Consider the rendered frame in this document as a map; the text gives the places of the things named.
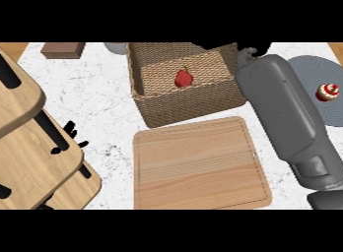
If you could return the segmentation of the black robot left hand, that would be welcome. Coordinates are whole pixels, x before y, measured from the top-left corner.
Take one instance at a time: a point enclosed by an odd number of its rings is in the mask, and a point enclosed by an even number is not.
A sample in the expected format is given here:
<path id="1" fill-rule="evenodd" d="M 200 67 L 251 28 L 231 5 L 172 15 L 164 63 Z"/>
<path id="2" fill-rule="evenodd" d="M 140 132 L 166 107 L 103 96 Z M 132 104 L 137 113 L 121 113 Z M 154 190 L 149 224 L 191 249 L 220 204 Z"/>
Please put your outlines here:
<path id="1" fill-rule="evenodd" d="M 66 124 L 65 124 L 65 126 L 63 126 L 63 131 L 69 135 L 71 139 L 74 139 L 75 136 L 77 136 L 77 130 L 74 129 L 74 127 L 75 127 L 75 123 L 72 121 L 68 121 Z M 89 141 L 83 141 L 81 143 L 78 143 L 78 147 L 80 148 L 84 148 L 87 145 L 89 145 Z M 53 155 L 59 154 L 60 153 L 60 148 L 55 147 L 50 150 L 50 153 Z"/>

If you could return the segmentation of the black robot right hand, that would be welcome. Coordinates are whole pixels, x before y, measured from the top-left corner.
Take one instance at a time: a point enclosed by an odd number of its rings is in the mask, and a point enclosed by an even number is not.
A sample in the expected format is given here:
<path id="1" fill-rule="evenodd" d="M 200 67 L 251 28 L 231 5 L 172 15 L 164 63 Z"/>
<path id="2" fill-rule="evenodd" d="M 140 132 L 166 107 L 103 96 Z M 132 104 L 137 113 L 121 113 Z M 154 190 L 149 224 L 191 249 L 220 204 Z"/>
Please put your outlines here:
<path id="1" fill-rule="evenodd" d="M 237 50 L 241 51 L 244 48 L 254 48 L 256 53 L 254 57 L 263 56 L 268 53 L 268 49 L 271 47 L 271 42 L 238 42 Z"/>

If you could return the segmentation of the red bell pepper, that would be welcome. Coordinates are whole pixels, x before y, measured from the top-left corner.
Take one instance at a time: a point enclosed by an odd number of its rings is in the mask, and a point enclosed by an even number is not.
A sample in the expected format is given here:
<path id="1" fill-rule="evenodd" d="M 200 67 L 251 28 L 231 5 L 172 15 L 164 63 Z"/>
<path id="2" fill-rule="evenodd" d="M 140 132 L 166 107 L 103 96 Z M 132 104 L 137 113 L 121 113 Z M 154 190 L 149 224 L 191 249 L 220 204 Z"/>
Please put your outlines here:
<path id="1" fill-rule="evenodd" d="M 177 88 L 188 87 L 194 83 L 194 76 L 189 73 L 188 67 L 183 67 L 183 69 L 177 72 L 176 78 L 174 78 L 174 86 Z"/>

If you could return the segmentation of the woven wicker basket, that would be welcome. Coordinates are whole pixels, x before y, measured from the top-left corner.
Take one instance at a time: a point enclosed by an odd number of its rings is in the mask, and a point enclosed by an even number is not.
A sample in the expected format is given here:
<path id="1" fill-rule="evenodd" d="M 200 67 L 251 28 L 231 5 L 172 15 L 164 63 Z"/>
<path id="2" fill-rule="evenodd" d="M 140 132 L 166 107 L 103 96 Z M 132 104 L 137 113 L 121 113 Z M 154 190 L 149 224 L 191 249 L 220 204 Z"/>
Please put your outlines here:
<path id="1" fill-rule="evenodd" d="M 192 42 L 130 42 L 132 98 L 148 128 L 232 109 L 246 103 L 234 80 L 237 43 L 203 49 Z M 174 86 L 188 67 L 194 83 Z"/>

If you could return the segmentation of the pale wooden cutting board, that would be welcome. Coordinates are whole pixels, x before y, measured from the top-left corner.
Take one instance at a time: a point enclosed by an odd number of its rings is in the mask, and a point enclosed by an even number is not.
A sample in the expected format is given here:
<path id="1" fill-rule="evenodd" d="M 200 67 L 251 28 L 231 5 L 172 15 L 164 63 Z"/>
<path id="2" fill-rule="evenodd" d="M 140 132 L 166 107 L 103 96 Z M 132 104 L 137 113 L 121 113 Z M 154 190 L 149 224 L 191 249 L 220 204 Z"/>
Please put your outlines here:
<path id="1" fill-rule="evenodd" d="M 136 209 L 256 209 L 271 203 L 243 118 L 226 117 L 134 134 Z"/>

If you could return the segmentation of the wooden tiered rack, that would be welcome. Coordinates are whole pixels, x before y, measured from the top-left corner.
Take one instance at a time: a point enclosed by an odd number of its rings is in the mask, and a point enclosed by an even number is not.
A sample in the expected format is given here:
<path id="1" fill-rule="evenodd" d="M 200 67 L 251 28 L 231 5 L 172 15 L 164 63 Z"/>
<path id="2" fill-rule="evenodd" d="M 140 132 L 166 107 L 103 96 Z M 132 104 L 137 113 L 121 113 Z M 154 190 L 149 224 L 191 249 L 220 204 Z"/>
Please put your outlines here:
<path id="1" fill-rule="evenodd" d="M 40 85 L 0 47 L 0 210 L 77 210 L 100 191 L 100 176 L 44 101 Z"/>

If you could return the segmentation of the red and white cupcake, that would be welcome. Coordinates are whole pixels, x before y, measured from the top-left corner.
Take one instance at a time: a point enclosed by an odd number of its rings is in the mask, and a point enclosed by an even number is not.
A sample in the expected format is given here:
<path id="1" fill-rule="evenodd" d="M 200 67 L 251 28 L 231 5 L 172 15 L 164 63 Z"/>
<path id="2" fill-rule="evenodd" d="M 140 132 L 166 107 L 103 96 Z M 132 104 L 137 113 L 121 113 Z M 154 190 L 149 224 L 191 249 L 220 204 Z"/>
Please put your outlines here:
<path id="1" fill-rule="evenodd" d="M 336 84 L 323 84 L 317 88 L 315 97 L 320 101 L 331 101 L 339 97 L 339 86 Z"/>

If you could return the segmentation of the brown wooden block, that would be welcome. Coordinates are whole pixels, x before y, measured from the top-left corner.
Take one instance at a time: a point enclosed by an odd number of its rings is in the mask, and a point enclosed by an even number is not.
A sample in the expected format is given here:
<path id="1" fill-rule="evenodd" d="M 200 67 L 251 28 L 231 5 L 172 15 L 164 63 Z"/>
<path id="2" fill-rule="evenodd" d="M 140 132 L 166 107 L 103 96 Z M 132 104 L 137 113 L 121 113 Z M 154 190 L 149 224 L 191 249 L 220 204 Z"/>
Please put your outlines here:
<path id="1" fill-rule="evenodd" d="M 84 42 L 47 42 L 41 54 L 47 59 L 78 59 L 84 45 Z"/>

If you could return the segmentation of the round grey placemat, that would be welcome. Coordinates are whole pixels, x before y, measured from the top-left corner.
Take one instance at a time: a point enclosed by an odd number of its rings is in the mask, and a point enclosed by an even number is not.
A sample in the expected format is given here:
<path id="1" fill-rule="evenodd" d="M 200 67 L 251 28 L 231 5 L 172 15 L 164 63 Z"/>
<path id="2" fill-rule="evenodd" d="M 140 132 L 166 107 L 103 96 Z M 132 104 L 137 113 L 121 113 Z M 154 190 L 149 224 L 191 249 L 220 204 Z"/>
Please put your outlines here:
<path id="1" fill-rule="evenodd" d="M 300 83 L 318 109 L 324 124 L 343 127 L 343 67 L 317 56 L 297 56 L 288 60 Z M 334 100 L 320 101 L 317 89 L 321 85 L 331 84 L 339 88 L 339 96 Z"/>

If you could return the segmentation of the grey round container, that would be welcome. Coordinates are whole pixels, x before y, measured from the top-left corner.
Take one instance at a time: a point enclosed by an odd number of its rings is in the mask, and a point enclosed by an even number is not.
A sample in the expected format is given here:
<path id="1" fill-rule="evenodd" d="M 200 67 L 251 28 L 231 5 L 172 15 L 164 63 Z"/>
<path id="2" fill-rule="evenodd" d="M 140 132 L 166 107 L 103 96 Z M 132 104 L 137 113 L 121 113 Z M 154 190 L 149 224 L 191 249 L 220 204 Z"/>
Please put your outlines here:
<path id="1" fill-rule="evenodd" d="M 105 43 L 108 50 L 118 55 L 127 54 L 127 45 L 129 44 L 126 42 L 106 42 Z"/>

